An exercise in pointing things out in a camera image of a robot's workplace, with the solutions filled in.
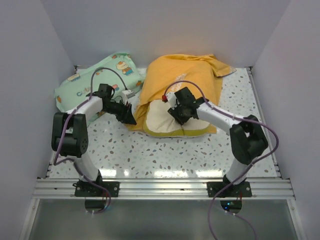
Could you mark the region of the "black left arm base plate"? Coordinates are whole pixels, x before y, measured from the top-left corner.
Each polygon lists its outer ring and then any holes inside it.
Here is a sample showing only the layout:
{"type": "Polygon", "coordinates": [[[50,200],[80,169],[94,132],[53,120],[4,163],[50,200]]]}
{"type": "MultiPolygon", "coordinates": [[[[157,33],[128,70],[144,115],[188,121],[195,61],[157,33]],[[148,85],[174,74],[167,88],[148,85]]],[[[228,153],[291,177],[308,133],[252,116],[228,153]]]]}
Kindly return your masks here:
{"type": "Polygon", "coordinates": [[[108,196],[117,198],[119,195],[120,183],[118,181],[93,182],[78,181],[72,184],[75,187],[75,197],[105,197],[106,190],[108,196]]]}

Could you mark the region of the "cream quilted pillow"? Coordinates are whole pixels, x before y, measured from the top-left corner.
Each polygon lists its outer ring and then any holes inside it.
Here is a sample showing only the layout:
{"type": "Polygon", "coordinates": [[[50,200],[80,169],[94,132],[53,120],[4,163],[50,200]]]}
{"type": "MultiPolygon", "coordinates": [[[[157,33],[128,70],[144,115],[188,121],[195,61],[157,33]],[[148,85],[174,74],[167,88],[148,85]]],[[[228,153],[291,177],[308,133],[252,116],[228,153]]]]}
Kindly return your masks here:
{"type": "Polygon", "coordinates": [[[190,118],[180,125],[169,113],[170,105],[161,100],[152,101],[143,122],[143,131],[152,137],[197,137],[215,134],[217,129],[206,121],[190,118]]]}

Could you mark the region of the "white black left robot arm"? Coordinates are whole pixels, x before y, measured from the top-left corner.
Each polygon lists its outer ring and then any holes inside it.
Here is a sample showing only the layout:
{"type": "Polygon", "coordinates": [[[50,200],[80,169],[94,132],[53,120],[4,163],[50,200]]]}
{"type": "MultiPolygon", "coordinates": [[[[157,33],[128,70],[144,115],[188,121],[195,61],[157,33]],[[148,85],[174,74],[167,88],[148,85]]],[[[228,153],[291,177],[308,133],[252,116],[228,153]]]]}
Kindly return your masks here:
{"type": "Polygon", "coordinates": [[[53,116],[51,148],[55,151],[53,165],[71,162],[79,175],[75,185],[80,191],[99,196],[108,190],[100,170],[95,167],[87,149],[89,146],[88,125],[94,115],[99,112],[112,114],[116,119],[127,125],[136,125],[132,114],[132,105],[128,99],[135,95],[132,90],[123,90],[119,102],[113,100],[115,89],[101,83],[98,90],[90,92],[85,100],[67,112],[57,112],[53,116]]]}

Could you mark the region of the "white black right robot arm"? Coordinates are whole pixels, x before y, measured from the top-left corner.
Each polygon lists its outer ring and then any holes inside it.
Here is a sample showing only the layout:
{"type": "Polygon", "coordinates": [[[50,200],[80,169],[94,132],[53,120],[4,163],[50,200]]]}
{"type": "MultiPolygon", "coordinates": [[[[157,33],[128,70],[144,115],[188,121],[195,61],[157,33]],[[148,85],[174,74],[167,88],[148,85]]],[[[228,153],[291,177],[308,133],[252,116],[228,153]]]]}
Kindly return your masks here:
{"type": "Polygon", "coordinates": [[[235,196],[245,184],[253,161],[269,146],[258,119],[254,115],[232,115],[204,96],[195,98],[188,87],[165,93],[162,101],[169,104],[167,112],[180,125],[190,119],[202,120],[229,135],[234,159],[222,182],[213,186],[212,190],[220,198],[235,196]]]}

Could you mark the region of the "orange mickey mouse pillowcase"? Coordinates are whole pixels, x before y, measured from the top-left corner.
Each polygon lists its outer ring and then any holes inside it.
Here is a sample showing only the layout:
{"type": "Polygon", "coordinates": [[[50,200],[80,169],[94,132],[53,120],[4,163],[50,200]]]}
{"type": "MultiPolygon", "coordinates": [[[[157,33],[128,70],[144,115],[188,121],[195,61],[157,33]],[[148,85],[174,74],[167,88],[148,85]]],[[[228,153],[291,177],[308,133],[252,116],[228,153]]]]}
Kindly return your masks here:
{"type": "Polygon", "coordinates": [[[162,101],[168,92],[187,87],[195,98],[205,96],[218,105],[224,77],[236,72],[236,68],[216,59],[214,55],[164,55],[154,60],[146,70],[146,77],[139,95],[134,118],[136,125],[127,125],[130,131],[143,130],[143,123],[152,101],[162,101]]]}

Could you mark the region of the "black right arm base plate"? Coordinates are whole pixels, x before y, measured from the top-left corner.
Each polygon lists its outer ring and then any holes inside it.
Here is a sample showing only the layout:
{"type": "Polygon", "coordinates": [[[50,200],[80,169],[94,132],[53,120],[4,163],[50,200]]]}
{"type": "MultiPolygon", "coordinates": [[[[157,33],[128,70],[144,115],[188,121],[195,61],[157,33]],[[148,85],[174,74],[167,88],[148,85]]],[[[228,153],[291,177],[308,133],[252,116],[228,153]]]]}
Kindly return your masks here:
{"type": "MultiPolygon", "coordinates": [[[[206,183],[207,193],[210,198],[213,198],[220,190],[222,190],[227,184],[222,181],[208,181],[206,183]]],[[[243,181],[238,185],[231,185],[224,191],[222,191],[218,198],[236,198],[236,197],[252,197],[251,185],[248,181],[243,181]]]]}

